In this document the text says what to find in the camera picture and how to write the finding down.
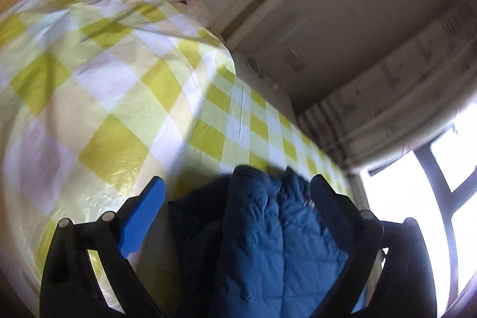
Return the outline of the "blue quilted down jacket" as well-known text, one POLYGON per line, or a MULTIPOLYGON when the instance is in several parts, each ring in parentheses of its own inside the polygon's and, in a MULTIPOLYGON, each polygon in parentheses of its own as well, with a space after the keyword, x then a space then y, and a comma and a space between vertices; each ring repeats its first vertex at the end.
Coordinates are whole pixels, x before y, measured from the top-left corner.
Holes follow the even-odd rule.
POLYGON ((248 165, 170 201, 179 317, 308 317, 353 251, 358 209, 326 182, 248 165))

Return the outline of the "boat-print striped curtain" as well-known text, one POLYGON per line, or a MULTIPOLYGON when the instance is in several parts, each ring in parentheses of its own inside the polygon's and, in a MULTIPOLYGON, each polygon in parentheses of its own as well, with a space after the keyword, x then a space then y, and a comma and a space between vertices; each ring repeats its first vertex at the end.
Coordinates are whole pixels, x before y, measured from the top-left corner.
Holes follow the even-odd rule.
POLYGON ((299 128, 348 172, 397 160, 476 99, 476 3, 459 3, 313 104, 299 128))

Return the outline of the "yellow white checkered bedsheet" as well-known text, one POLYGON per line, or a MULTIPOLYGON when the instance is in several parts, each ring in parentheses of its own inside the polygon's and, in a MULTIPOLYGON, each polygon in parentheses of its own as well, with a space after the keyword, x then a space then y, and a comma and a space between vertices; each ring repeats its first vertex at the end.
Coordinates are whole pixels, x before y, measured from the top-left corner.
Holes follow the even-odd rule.
POLYGON ((39 311, 58 221, 96 220, 153 176, 179 198, 236 165, 344 173, 167 0, 1 0, 1 272, 39 311))

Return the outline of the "white bedside table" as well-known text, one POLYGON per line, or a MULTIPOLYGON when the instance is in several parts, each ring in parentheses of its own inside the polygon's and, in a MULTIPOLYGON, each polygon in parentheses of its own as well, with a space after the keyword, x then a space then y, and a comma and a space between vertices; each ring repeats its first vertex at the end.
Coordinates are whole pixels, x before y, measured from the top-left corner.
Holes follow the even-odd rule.
POLYGON ((240 51, 232 51, 236 74, 254 91, 258 92, 270 104, 276 107, 292 123, 296 123, 296 117, 293 112, 293 106, 289 95, 280 87, 276 86, 270 77, 263 78, 255 74, 247 65, 247 57, 240 51))

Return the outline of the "peach patterned pillow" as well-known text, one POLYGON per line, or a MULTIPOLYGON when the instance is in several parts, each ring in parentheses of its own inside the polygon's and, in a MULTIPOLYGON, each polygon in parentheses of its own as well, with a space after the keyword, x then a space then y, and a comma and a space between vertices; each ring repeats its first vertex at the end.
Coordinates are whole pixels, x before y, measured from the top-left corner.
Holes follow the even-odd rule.
POLYGON ((212 25, 213 17, 202 0, 186 1, 184 14, 198 21, 203 27, 209 28, 212 25))

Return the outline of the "window frame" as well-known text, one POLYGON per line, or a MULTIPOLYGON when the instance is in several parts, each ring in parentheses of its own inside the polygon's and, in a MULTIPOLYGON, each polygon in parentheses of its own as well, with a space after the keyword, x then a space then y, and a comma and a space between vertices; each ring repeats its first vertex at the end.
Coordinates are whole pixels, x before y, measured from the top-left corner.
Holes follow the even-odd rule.
POLYGON ((476 275, 476 137, 451 128, 362 177, 378 218, 417 221, 443 315, 476 275))

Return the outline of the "wall socket panel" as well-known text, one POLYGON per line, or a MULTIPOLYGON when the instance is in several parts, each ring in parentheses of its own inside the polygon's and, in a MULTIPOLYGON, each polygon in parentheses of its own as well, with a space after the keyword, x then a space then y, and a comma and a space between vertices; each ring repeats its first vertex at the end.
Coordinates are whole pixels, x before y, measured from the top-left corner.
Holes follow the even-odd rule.
POLYGON ((300 60, 298 54, 293 48, 290 48, 283 54, 283 59, 296 73, 301 72, 305 67, 304 63, 300 60))

